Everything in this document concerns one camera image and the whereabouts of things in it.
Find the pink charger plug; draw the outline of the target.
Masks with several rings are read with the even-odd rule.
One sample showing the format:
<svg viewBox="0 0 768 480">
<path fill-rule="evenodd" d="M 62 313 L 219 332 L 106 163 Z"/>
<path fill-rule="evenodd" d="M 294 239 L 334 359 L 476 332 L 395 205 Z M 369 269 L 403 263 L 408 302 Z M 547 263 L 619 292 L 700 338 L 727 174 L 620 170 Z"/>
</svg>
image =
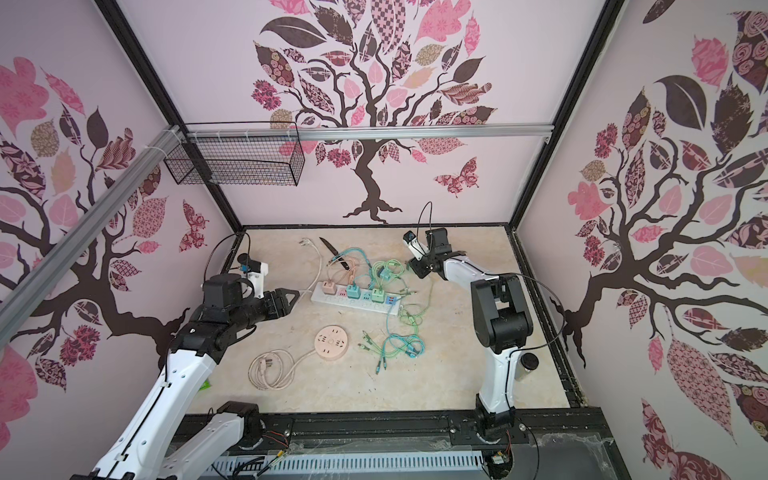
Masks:
<svg viewBox="0 0 768 480">
<path fill-rule="evenodd" d="M 333 281 L 324 281 L 321 285 L 321 290 L 326 295 L 334 296 L 337 294 L 337 284 Z"/>
</svg>

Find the green charger plug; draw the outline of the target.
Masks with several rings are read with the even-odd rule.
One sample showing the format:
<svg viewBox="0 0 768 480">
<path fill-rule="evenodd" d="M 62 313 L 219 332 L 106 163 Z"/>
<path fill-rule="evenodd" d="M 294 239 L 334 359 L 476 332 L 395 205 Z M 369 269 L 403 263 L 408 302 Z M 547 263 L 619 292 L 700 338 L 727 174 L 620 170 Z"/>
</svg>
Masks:
<svg viewBox="0 0 768 480">
<path fill-rule="evenodd" d="M 370 291 L 370 298 L 375 303 L 384 303 L 386 293 L 382 289 L 374 288 Z"/>
</svg>

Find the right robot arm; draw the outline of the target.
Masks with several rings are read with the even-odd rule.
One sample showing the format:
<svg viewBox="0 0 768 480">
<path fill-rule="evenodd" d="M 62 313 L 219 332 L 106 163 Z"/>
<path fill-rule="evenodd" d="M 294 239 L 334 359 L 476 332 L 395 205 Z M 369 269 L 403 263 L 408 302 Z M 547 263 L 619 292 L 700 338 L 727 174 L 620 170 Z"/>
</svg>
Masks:
<svg viewBox="0 0 768 480">
<path fill-rule="evenodd" d="M 427 231 L 425 242 L 407 231 L 403 242 L 413 255 L 408 265 L 419 278 L 436 274 L 469 292 L 474 332 L 486 349 L 483 383 L 476 398 L 477 422 L 482 430 L 512 424 L 515 375 L 533 334 L 519 279 L 512 273 L 491 273 L 466 253 L 454 251 L 444 228 Z"/>
</svg>

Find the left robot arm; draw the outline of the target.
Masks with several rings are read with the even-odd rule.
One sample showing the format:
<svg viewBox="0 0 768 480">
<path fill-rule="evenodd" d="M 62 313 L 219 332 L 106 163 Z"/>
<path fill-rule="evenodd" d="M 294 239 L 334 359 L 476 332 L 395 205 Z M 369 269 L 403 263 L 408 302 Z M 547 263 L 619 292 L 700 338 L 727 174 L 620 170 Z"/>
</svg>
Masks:
<svg viewBox="0 0 768 480">
<path fill-rule="evenodd" d="M 198 479 L 242 439 L 260 440 L 257 405 L 234 402 L 177 450 L 169 449 L 194 397 L 227 350 L 254 333 L 258 324 L 288 316 L 301 293 L 268 291 L 254 272 L 218 274 L 201 288 L 203 301 L 172 340 L 150 393 L 88 478 Z"/>
</svg>

